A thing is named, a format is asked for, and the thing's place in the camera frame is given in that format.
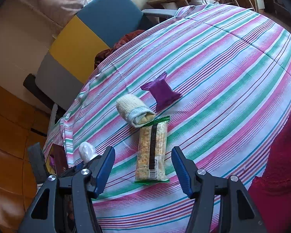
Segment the purple snack package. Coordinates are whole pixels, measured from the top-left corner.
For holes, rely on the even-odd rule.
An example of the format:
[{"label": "purple snack package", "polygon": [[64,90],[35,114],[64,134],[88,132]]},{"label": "purple snack package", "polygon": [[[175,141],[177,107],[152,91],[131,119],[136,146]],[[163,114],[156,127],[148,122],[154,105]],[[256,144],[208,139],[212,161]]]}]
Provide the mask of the purple snack package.
[{"label": "purple snack package", "polygon": [[156,112],[160,112],[181,97],[180,93],[172,91],[170,86],[165,81],[166,77],[167,73],[163,72],[154,81],[147,82],[140,87],[142,90],[150,91],[152,96],[155,98]]},{"label": "purple snack package", "polygon": [[55,170],[55,159],[53,155],[50,155],[50,167]]}]

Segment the barcode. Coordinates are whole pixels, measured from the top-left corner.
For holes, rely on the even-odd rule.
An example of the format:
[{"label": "barcode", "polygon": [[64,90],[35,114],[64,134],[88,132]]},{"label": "barcode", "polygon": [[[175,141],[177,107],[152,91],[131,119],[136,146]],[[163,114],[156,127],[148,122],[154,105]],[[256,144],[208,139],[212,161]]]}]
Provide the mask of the barcode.
[{"label": "barcode", "polygon": [[150,179],[157,179],[157,171],[155,169],[150,169]]},{"label": "barcode", "polygon": [[149,169],[149,179],[156,179],[157,180],[157,169],[158,169],[158,159],[154,159],[154,169]]}]

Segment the wooden floor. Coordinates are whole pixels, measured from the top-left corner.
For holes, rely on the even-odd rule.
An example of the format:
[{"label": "wooden floor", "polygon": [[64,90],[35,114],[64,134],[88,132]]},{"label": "wooden floor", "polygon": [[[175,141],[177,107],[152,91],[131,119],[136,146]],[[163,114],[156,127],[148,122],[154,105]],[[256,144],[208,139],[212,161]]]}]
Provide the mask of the wooden floor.
[{"label": "wooden floor", "polygon": [[27,147],[46,138],[49,116],[0,87],[0,229],[15,232],[36,194]]}]

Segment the rolled sock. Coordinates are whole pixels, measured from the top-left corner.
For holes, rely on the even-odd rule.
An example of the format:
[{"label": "rolled sock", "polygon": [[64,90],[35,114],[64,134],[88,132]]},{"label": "rolled sock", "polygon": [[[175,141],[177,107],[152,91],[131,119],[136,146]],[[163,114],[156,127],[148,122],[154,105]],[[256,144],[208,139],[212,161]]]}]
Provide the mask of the rolled sock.
[{"label": "rolled sock", "polygon": [[127,94],[117,99],[116,109],[131,126],[140,128],[155,118],[155,113],[138,97]]},{"label": "rolled sock", "polygon": [[84,164],[87,164],[89,161],[91,161],[98,155],[94,146],[92,146],[88,142],[83,142],[80,144],[79,154]]}]

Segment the red fabric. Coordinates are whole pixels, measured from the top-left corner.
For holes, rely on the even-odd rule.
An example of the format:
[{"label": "red fabric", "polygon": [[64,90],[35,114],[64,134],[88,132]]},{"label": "red fabric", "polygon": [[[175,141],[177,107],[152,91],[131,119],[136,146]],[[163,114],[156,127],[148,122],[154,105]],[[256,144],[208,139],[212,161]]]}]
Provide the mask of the red fabric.
[{"label": "red fabric", "polygon": [[122,37],[118,42],[116,42],[113,46],[113,48],[101,51],[98,53],[95,57],[95,68],[98,64],[100,64],[106,57],[108,57],[111,53],[115,52],[115,50],[119,49],[121,46],[125,45],[141,33],[143,33],[144,30],[136,30],[134,32],[125,34],[124,37]]},{"label": "red fabric", "polygon": [[291,113],[271,145],[262,177],[248,190],[268,233],[283,233],[291,224]]}]

